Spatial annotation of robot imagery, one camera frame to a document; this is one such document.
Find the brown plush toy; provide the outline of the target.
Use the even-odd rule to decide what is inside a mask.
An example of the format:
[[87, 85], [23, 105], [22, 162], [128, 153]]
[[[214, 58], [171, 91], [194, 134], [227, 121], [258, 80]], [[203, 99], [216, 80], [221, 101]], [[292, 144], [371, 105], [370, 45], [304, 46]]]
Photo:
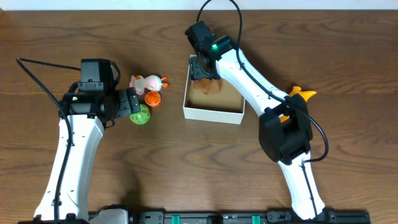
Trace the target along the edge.
[[200, 90], [205, 95], [221, 91], [222, 80], [200, 79], [193, 81], [194, 89]]

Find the green numbered dice ball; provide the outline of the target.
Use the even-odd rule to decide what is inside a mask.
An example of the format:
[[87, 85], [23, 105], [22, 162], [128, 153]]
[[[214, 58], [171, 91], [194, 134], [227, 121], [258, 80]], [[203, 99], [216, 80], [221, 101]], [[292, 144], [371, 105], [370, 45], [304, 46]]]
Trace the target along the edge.
[[146, 105], [140, 104], [140, 112], [129, 115], [129, 119], [138, 125], [146, 124], [151, 117], [150, 109]]

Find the small orange ball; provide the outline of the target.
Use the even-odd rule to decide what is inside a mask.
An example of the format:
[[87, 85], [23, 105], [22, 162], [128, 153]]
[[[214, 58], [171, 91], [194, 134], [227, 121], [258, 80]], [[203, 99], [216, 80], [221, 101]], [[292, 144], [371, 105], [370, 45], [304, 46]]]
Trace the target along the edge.
[[161, 102], [161, 95], [157, 91], [149, 91], [145, 95], [145, 102], [150, 106], [150, 107], [158, 107]]

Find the white pink duck toy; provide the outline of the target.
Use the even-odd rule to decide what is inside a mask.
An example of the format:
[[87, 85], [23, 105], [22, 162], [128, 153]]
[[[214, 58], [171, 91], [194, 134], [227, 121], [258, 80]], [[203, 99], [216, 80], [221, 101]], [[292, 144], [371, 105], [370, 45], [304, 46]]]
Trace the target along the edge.
[[131, 77], [129, 86], [131, 88], [135, 88], [138, 95], [143, 95], [145, 89], [148, 89], [149, 91], [160, 91], [162, 88], [167, 88], [169, 84], [164, 83], [164, 80], [166, 79], [167, 77], [160, 78], [157, 75], [150, 75], [146, 78], [141, 75], [137, 75]]

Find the white cardboard box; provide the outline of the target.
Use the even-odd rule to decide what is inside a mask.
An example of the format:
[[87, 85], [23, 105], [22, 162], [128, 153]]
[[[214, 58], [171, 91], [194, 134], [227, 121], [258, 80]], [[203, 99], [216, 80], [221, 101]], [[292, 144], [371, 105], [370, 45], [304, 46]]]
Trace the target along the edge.
[[219, 84], [219, 92], [198, 86], [191, 79], [193, 65], [188, 66], [183, 113], [186, 119], [217, 123], [241, 124], [245, 114], [245, 98], [227, 81], [207, 80]]

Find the yellow rubber duck toy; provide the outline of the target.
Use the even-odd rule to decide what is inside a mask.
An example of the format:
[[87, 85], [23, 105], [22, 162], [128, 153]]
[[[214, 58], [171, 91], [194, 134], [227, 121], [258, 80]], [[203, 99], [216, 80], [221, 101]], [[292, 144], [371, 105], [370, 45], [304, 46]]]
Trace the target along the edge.
[[[317, 92], [314, 91], [314, 90], [305, 90], [304, 91], [299, 86], [293, 86], [292, 87], [292, 91], [289, 93], [289, 96], [293, 97], [294, 95], [300, 95], [304, 99], [304, 101], [307, 102], [311, 97], [313, 97], [316, 94], [317, 94]], [[279, 118], [280, 118], [280, 122], [283, 123], [283, 122], [287, 121], [290, 118], [290, 115], [286, 111]]]

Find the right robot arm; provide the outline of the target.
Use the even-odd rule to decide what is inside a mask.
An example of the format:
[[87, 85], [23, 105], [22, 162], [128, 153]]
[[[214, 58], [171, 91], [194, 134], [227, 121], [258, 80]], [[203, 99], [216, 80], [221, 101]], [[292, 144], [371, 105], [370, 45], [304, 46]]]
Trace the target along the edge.
[[302, 220], [314, 220], [325, 208], [312, 174], [312, 128], [320, 125], [309, 115], [307, 100], [314, 91], [295, 87], [288, 94], [271, 84], [248, 61], [239, 45], [227, 35], [188, 34], [196, 57], [190, 60], [193, 80], [224, 79], [245, 97], [259, 117], [259, 143], [278, 163]]

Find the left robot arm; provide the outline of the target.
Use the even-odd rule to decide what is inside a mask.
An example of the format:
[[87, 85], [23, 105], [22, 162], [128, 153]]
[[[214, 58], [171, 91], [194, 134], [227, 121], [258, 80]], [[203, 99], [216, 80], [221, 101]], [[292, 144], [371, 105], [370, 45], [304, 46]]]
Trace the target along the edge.
[[34, 213], [44, 223], [89, 220], [88, 191], [108, 121], [138, 112], [134, 88], [82, 91], [74, 83], [60, 101], [58, 148], [46, 192]]

